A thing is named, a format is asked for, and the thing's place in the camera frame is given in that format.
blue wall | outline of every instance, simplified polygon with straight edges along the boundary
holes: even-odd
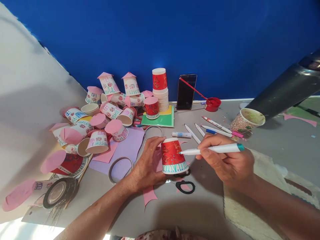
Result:
[[[2,2],[85,89],[105,71],[124,92],[130,71],[152,90],[165,67],[171,101],[189,73],[205,96],[251,98],[320,47],[318,0]]]

glue stick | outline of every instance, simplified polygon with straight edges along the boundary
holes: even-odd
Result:
[[[191,138],[192,134],[191,133],[181,133],[181,132],[173,132],[172,133],[173,137],[185,137],[185,138]]]

person's left hand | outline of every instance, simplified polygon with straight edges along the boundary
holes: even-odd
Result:
[[[134,192],[140,192],[167,178],[162,171],[155,172],[152,166],[154,152],[157,146],[165,139],[166,137],[152,137],[147,139],[143,153],[137,164],[129,175],[125,177]]]

scissors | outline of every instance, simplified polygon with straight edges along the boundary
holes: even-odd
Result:
[[[177,182],[177,178],[183,178],[183,177],[186,177],[186,176],[189,176],[191,173],[191,170],[188,169],[185,173],[182,173],[182,174],[174,174],[173,177],[169,178],[165,183],[173,183],[176,185],[177,189],[179,189],[180,192],[184,193],[184,194],[191,194],[194,192],[194,190],[196,189],[196,186],[193,184],[193,182],[188,182],[188,181],[179,181]],[[181,185],[185,185],[185,184],[191,184],[192,186],[192,190],[187,192],[187,191],[184,191],[182,188],[181,188]]]

black cylinder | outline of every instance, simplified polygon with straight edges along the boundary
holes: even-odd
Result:
[[[320,61],[312,68],[293,64],[261,92],[246,108],[261,112],[266,120],[320,91]]]

